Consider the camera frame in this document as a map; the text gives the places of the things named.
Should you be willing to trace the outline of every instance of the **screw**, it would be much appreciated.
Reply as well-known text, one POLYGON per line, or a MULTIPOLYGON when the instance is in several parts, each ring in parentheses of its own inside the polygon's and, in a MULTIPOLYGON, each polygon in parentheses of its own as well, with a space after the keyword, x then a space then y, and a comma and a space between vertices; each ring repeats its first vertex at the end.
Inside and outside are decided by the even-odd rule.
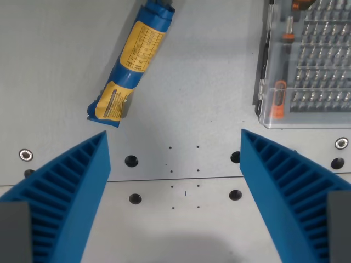
POLYGON ((22 161, 29 162, 33 159, 33 153, 28 149, 22 149, 19 152, 19 156, 22 161))
POLYGON ((335 148, 338 150, 345 149, 349 144, 349 140, 345 137, 341 137, 335 141, 335 148))

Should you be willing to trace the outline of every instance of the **drill bit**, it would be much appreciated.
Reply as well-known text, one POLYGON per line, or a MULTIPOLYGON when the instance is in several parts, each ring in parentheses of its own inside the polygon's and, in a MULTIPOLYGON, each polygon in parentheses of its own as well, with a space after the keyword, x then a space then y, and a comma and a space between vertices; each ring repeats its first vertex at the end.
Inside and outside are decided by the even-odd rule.
POLYGON ((336 101, 340 101, 342 97, 342 92, 339 92, 339 94, 337 95, 337 97, 335 98, 336 101))
POLYGON ((350 97, 351 97, 351 93, 348 92, 344 98, 344 101, 347 102, 350 99, 350 97))
POLYGON ((334 56, 334 64, 336 66, 337 64, 339 64, 341 56, 342 56, 342 48, 340 48, 339 51, 334 56))
POLYGON ((297 81, 300 81, 301 78, 302 78, 302 70, 299 70, 299 71, 297 72, 296 80, 297 80, 297 81))
POLYGON ((302 96, 302 98, 301 98, 301 101, 302 101, 302 102, 304 102, 304 101, 306 100, 307 95, 308 95, 307 93, 304 93, 304 94, 303 94, 303 96, 302 96))
POLYGON ((332 55, 333 55, 333 47, 331 47, 329 52, 328 52, 328 59, 331 59, 332 55))
POLYGON ((325 23, 323 33, 322 33, 323 36, 325 36, 327 34, 328 26, 329 26, 329 22, 325 23))
POLYGON ((310 74, 311 74, 311 70, 308 70, 306 73, 305 81, 309 80, 310 74))
POLYGON ((308 25, 307 25, 307 27, 306 27, 306 29, 305 29, 305 32, 303 33, 305 36, 306 35, 308 35, 308 31, 309 31, 309 23, 308 23, 308 25))
POLYGON ((346 71, 342 72, 341 77, 340 77, 341 81, 343 81, 345 79, 345 74, 346 74, 346 71))
POLYGON ((338 73, 338 71, 336 70, 331 78, 332 81, 336 80, 337 73, 338 73))
POLYGON ((314 31, 313 31, 313 36, 316 36, 318 35, 318 23, 316 24, 316 27, 314 28, 314 31))
POLYGON ((322 92, 322 93, 319 95, 318 101, 323 101, 323 96, 324 96, 324 93, 322 92))
POLYGON ((292 101, 297 101, 297 99, 298 99, 298 92, 295 93, 294 98, 292 99, 292 101))
POLYGON ((312 59, 314 57, 314 52, 316 51, 316 46, 313 47, 311 54, 309 54, 309 58, 312 59))
POLYGON ((318 54, 318 58, 321 59, 323 56, 323 47, 320 48, 319 54, 318 54))
POLYGON ((333 5, 334 5, 334 0, 329 0, 329 5, 327 6, 327 10, 330 11, 333 9, 333 5))
POLYGON ((315 95, 316 95, 316 92, 312 92, 311 97, 309 98, 309 101, 314 101, 315 95))
POLYGON ((318 4, 318 7, 317 7, 318 11, 322 10, 322 3, 323 3, 323 0, 319 0, 319 4, 318 4))
POLYGON ((347 24, 345 24, 345 26, 342 28, 340 35, 344 36, 346 34, 346 29, 347 29, 347 24))
POLYGON ((327 79, 328 79, 328 71, 325 71, 323 76, 323 81, 326 81, 327 79))
POLYGON ((335 35, 336 35, 336 30, 337 30, 337 26, 334 25, 333 30, 331 31, 331 35, 332 35, 332 36, 335 36, 335 35))
POLYGON ((300 59, 302 59, 302 58, 305 56, 305 51, 306 51, 306 47, 304 47, 304 48, 302 49, 302 52, 301 52, 301 54, 300 54, 300 59))
POLYGON ((327 101, 328 101, 328 102, 331 101, 332 98, 333 98, 333 92, 331 92, 331 93, 329 94, 329 96, 327 97, 327 101))
POLYGON ((349 47, 346 51, 346 54, 345 54, 345 58, 348 59, 350 57, 350 54, 351 54, 351 47, 349 47))
POLYGON ((319 79, 319 74, 320 74, 320 70, 316 71, 316 76, 314 76, 314 80, 317 81, 319 79))

